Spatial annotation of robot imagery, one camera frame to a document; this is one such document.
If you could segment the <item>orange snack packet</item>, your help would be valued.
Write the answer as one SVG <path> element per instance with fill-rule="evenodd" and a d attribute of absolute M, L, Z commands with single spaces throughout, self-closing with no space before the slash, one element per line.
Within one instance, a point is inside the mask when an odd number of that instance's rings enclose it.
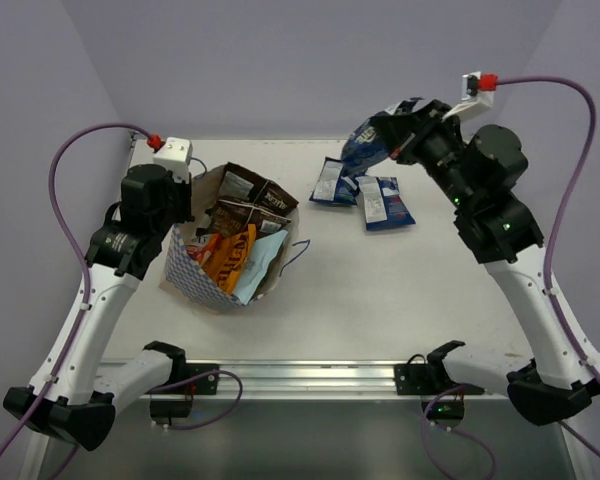
<path fill-rule="evenodd" d="M 224 293 L 231 295 L 236 288 L 256 237 L 255 224 L 248 224 L 243 232 L 230 237 L 220 234 L 212 236 L 210 256 L 202 265 L 202 270 Z"/>

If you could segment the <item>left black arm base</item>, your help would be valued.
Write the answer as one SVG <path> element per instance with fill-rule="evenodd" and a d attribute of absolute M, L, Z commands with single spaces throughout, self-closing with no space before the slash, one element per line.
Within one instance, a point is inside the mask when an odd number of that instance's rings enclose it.
<path fill-rule="evenodd" d="M 184 421 L 193 410 L 196 396 L 217 393 L 219 364 L 186 363 L 175 381 L 149 391 L 149 414 L 156 423 L 172 425 Z"/>

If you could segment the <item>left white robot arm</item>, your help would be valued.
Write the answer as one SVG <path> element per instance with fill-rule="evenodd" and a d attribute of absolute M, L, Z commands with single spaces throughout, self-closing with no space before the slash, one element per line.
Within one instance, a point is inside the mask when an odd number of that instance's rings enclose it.
<path fill-rule="evenodd" d="M 87 280 L 47 360 L 24 387 L 10 388 L 3 406 L 38 433 L 98 448 L 117 414 L 160 387 L 181 390 L 188 379 L 183 349 L 159 341 L 116 374 L 99 379 L 97 370 L 113 329 L 173 224 L 191 219 L 191 175 L 156 164 L 130 168 L 121 182 L 121 200 L 106 213 L 85 256 Z"/>

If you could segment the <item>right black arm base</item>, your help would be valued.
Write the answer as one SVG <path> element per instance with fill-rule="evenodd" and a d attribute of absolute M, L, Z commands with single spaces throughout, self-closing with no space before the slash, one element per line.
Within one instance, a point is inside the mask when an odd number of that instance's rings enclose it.
<path fill-rule="evenodd" d="M 402 396 L 420 397 L 422 410 L 425 410 L 427 398 L 433 398 L 457 387 L 458 384 L 444 371 L 442 358 L 443 356 L 438 353 L 415 354 L 406 362 L 395 364 L 393 375 L 396 393 Z M 480 396 L 484 393 L 485 390 L 480 387 L 468 386 L 459 392 L 446 395 L 434 404 L 426 414 L 426 418 L 445 427 L 457 427 L 465 416 L 465 395 Z"/>

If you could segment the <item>blue white snack packet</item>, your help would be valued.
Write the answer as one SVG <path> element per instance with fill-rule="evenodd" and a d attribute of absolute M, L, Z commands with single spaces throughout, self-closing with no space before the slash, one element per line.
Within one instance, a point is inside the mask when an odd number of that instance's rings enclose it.
<path fill-rule="evenodd" d="M 309 200 L 323 205 L 356 205 L 359 194 L 357 177 L 343 175 L 343 169 L 344 164 L 340 160 L 326 157 Z"/>

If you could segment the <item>dark brown kettle chips bag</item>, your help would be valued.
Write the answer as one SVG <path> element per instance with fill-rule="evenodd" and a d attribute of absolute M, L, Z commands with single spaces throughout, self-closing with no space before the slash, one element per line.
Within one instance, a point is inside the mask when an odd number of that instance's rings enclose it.
<path fill-rule="evenodd" d="M 282 216 L 298 205 L 298 201 L 276 182 L 235 163 L 224 166 L 218 196 L 258 205 Z"/>

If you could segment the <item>checkered blue paper bag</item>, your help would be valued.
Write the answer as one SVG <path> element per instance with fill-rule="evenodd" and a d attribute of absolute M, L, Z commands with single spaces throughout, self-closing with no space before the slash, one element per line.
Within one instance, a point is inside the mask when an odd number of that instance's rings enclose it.
<path fill-rule="evenodd" d="M 222 182 L 224 167 L 222 165 L 208 170 L 191 181 L 191 205 L 195 217 L 193 222 L 176 224 L 171 229 L 169 239 L 165 242 L 165 265 L 160 281 L 160 288 L 176 298 L 187 301 L 198 308 L 215 313 L 227 313 L 246 305 L 237 297 L 228 295 L 206 275 L 197 262 L 192 260 L 186 251 L 186 241 L 196 233 L 202 217 L 212 207 L 213 201 Z M 271 293 L 279 284 L 282 272 L 292 261 L 293 244 L 298 240 L 300 212 L 292 210 L 288 217 L 291 224 L 284 229 L 288 232 L 277 256 L 269 265 L 267 274 L 256 289 L 252 303 L 256 303 Z"/>

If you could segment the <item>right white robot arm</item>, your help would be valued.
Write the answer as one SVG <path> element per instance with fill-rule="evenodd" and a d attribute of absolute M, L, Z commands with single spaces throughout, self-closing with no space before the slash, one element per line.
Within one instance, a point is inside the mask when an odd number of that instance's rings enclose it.
<path fill-rule="evenodd" d="M 441 393 L 469 384 L 505 395 L 530 423 L 558 423 L 600 395 L 600 353 L 544 265 L 534 216 L 512 192 L 528 167 L 519 138 L 490 124 L 464 141 L 449 110 L 433 100 L 411 114 L 376 115 L 371 124 L 392 160 L 421 165 L 454 205 L 459 237 L 503 292 L 533 356 L 450 341 L 428 354 L 425 379 Z"/>

